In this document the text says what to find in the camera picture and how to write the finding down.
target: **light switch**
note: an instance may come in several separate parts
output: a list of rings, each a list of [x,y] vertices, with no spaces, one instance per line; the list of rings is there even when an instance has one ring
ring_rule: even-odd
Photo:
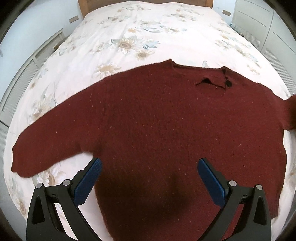
[[[73,17],[73,18],[70,18],[69,19],[69,22],[70,23],[73,23],[74,21],[76,21],[76,20],[78,20],[79,18],[78,18],[78,15],[76,15],[75,17]]]

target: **wooden headboard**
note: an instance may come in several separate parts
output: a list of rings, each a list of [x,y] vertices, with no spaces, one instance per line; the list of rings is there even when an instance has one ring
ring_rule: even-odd
[[[170,0],[141,0],[142,2],[151,2],[151,3],[167,3],[167,2],[178,2],[178,3],[185,3],[185,4],[191,4],[196,6],[202,6],[202,7],[210,7],[213,8],[213,0],[176,0],[176,1],[170,1]],[[126,2],[126,0],[78,0],[80,10],[82,13],[82,16],[85,17],[89,12],[104,7],[107,5],[120,3],[120,2]]]

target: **bed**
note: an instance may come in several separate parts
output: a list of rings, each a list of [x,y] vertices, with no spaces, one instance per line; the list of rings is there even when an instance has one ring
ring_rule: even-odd
[[[21,178],[11,172],[12,147],[19,134],[50,109],[108,75],[172,59],[188,66],[226,66],[262,83],[282,99],[291,96],[265,57],[211,9],[213,1],[161,2],[79,0],[84,20],[32,79],[19,101],[7,135],[4,179],[13,203],[25,220],[37,183],[58,185],[64,179],[72,179],[87,165],[92,154],[76,155],[32,178]],[[284,226],[296,188],[293,131],[284,132],[283,144],[287,166],[279,215],[272,219],[273,240]],[[58,204],[56,207],[66,233],[75,238],[61,207]],[[98,215],[100,208],[94,189],[80,210],[103,241],[112,240]]]

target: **sweater sleeve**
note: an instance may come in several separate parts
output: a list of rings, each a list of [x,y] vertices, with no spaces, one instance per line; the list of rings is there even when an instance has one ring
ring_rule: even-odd
[[[81,152],[100,148],[104,135],[107,87],[100,81],[65,100],[18,137],[11,171],[31,177]]]
[[[296,129],[296,95],[292,95],[287,100],[283,100],[275,95],[269,88],[263,87],[271,105],[274,106],[277,112],[283,129],[288,131]]]

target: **white wall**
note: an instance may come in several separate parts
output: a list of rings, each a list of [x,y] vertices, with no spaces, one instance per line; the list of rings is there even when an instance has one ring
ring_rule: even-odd
[[[78,15],[79,20],[69,23]],[[82,21],[78,0],[35,0],[13,23],[0,49],[0,100],[25,61],[53,34],[70,35]]]
[[[229,25],[231,24],[234,7],[236,0],[214,0],[213,10],[216,11],[220,16],[226,21]],[[230,16],[227,16],[222,13],[223,10],[226,10],[231,13]]]

